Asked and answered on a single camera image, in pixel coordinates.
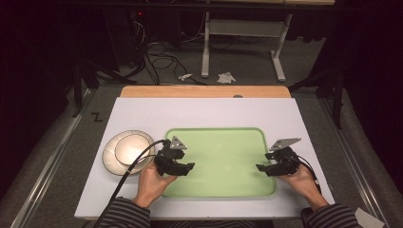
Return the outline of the aluminium floor rail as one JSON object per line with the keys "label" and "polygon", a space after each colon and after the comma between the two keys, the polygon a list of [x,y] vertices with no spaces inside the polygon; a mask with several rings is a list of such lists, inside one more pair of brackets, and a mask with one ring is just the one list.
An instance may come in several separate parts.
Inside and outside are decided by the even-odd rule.
{"label": "aluminium floor rail", "polygon": [[80,92],[82,105],[78,107],[71,90],[67,97],[67,109],[46,131],[24,162],[22,170],[7,193],[8,200],[3,202],[11,214],[11,224],[7,228],[27,228],[50,186],[57,168],[65,156],[65,148],[78,123],[83,108],[93,96],[94,89]]}
{"label": "aluminium floor rail", "polygon": [[318,102],[323,109],[328,121],[330,122],[333,131],[336,133],[338,143],[340,144],[342,149],[343,158],[347,163],[347,167],[355,182],[355,187],[366,206],[367,213],[375,217],[379,221],[382,221],[384,223],[383,228],[390,228],[389,222],[385,218],[384,213],[379,206],[378,200],[375,197],[374,190],[368,183],[367,179],[364,177],[359,163],[357,162],[350,145],[348,145],[344,133],[340,128],[336,126],[334,122],[333,113],[329,102],[326,99],[319,99]]}

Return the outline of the crumpled white paper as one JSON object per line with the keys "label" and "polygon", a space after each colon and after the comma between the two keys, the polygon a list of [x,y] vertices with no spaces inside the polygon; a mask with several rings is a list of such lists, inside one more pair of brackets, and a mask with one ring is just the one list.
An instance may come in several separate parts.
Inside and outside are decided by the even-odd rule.
{"label": "crumpled white paper", "polygon": [[221,84],[231,84],[232,82],[235,82],[235,81],[236,81],[236,79],[230,72],[221,73],[219,75],[219,79],[218,79],[218,83],[221,83]]}

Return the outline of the white bowl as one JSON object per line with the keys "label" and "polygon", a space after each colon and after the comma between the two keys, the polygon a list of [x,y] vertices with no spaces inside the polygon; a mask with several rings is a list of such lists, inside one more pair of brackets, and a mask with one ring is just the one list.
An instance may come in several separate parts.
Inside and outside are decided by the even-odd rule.
{"label": "white bowl", "polygon": [[141,135],[129,135],[118,141],[115,147],[115,157],[118,162],[130,165],[150,145],[150,141]]}

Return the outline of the white board table cover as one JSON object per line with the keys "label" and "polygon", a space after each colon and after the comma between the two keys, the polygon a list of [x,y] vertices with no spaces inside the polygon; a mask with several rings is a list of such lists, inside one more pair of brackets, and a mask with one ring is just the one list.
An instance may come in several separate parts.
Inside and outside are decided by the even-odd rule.
{"label": "white board table cover", "polygon": [[[140,130],[154,142],[169,139],[172,128],[258,128],[267,152],[276,140],[301,138],[293,150],[314,168],[323,197],[334,200],[293,98],[119,98],[111,111],[100,146],[127,130]],[[285,219],[307,207],[286,182],[268,197],[166,198],[150,206],[154,220]]]}

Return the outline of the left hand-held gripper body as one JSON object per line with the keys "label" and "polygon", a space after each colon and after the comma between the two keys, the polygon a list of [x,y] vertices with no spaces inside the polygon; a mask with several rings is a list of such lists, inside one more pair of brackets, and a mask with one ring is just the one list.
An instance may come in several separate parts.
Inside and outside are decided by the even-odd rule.
{"label": "left hand-held gripper body", "polygon": [[157,165],[158,173],[163,176],[165,171],[173,168],[180,168],[177,166],[177,160],[184,156],[183,150],[186,146],[175,136],[172,140],[166,140],[163,143],[163,148],[157,153],[154,158],[154,163]]}

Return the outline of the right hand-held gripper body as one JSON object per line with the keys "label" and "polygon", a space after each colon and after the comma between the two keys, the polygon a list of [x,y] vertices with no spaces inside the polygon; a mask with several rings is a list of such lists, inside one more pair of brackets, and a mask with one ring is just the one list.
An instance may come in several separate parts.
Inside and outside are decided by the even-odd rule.
{"label": "right hand-held gripper body", "polygon": [[269,149],[269,153],[265,154],[267,160],[276,162],[271,171],[284,172],[285,175],[293,175],[297,172],[300,160],[291,145],[300,141],[301,138],[276,140]]}

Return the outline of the white metal desk frame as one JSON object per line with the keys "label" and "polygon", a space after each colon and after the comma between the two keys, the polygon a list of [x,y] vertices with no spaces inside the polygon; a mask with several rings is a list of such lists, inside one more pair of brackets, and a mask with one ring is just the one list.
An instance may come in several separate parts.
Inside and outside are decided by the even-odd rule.
{"label": "white metal desk frame", "polygon": [[[336,0],[205,0],[221,3],[253,3],[262,4],[265,7],[324,7],[332,6]],[[286,78],[281,66],[279,55],[281,53],[288,29],[293,18],[292,12],[287,12],[282,19],[275,21],[263,21],[255,19],[211,19],[210,12],[204,14],[204,43],[201,60],[201,76],[209,76],[210,64],[210,36],[249,36],[260,38],[277,38],[278,44],[270,51],[270,58],[273,63],[276,76],[279,82],[285,82]]]}

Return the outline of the person's right hand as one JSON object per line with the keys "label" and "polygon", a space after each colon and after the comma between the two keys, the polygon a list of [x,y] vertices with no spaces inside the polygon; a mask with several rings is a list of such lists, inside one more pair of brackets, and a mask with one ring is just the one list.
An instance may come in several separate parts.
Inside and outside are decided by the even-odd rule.
{"label": "person's right hand", "polygon": [[300,165],[298,171],[293,175],[283,175],[280,180],[286,181],[298,194],[300,194],[310,205],[313,212],[328,206],[328,201],[321,195],[314,182],[310,170]]}

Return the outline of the light green tray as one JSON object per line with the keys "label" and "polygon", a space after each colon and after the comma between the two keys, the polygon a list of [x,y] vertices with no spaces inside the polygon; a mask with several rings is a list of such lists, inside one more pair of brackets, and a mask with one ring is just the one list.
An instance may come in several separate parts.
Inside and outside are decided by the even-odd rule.
{"label": "light green tray", "polygon": [[257,169],[270,163],[258,128],[172,128],[166,136],[187,146],[181,163],[195,164],[166,188],[166,198],[268,197],[277,190],[275,179]]}

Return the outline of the white paper sheet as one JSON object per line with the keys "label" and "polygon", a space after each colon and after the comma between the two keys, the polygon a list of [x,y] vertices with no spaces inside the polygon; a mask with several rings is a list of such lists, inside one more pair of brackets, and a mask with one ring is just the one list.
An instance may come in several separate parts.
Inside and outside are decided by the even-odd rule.
{"label": "white paper sheet", "polygon": [[358,221],[358,224],[363,228],[383,228],[385,225],[383,221],[373,217],[361,208],[357,208],[355,210],[355,217]]}

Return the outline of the black metal stand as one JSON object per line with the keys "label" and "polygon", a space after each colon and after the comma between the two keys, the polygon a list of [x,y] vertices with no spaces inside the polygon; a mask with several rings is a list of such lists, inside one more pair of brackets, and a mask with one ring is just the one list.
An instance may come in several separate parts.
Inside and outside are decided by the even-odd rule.
{"label": "black metal stand", "polygon": [[82,92],[82,83],[86,84],[86,87],[89,89],[97,89],[99,87],[99,82],[97,80],[96,73],[101,71],[106,76],[111,79],[122,83],[122,84],[131,84],[131,81],[118,73],[114,72],[111,69],[108,69],[104,66],[98,65],[89,60],[78,60],[73,68],[73,94],[74,94],[74,104],[75,109],[73,113],[73,117],[76,118],[79,113],[82,111],[84,104],[83,99],[84,95]]}
{"label": "black metal stand", "polygon": [[317,84],[316,95],[318,98],[333,97],[332,119],[336,127],[340,129],[344,73],[344,66],[333,66],[288,86],[288,90],[294,92],[302,87]]}

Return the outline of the person's left hand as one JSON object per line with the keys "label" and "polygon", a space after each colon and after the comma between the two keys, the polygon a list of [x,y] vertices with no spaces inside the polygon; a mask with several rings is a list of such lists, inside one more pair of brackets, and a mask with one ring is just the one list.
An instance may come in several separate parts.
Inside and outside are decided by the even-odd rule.
{"label": "person's left hand", "polygon": [[158,173],[156,164],[152,161],[141,172],[138,192],[132,202],[142,208],[148,208],[163,194],[166,187],[177,178],[177,176],[162,177]]}

